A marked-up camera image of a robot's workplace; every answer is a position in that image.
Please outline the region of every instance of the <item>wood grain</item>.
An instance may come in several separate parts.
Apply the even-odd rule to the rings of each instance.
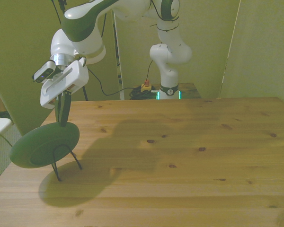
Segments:
[[[83,170],[10,164],[0,227],[284,227],[278,98],[72,102],[69,121]]]

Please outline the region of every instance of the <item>wood knot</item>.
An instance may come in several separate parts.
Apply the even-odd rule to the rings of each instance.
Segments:
[[[225,128],[225,129],[228,129],[228,130],[233,130],[233,128],[232,127],[230,127],[229,125],[227,125],[227,124],[221,124],[222,126],[223,126],[223,128]]]
[[[76,217],[81,216],[81,215],[83,214],[83,211],[84,211],[84,210],[77,210],[75,216],[76,216]]]
[[[261,114],[262,114],[263,116],[266,116],[266,117],[269,117],[269,116],[270,116],[269,114],[267,114],[267,113],[265,113],[265,112],[261,112]]]

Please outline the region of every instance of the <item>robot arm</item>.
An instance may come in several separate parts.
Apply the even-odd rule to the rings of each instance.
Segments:
[[[40,98],[43,107],[54,108],[53,100],[65,90],[74,93],[88,82],[86,64],[99,62],[106,54],[98,18],[111,9],[123,21],[143,16],[158,21],[163,43],[153,46],[150,54],[161,72],[160,92],[166,93],[166,98],[176,96],[178,73],[167,63],[185,63],[191,58],[191,49],[178,32],[179,0],[90,0],[65,12],[62,29],[53,36],[51,60],[34,75],[36,82],[44,83]]]

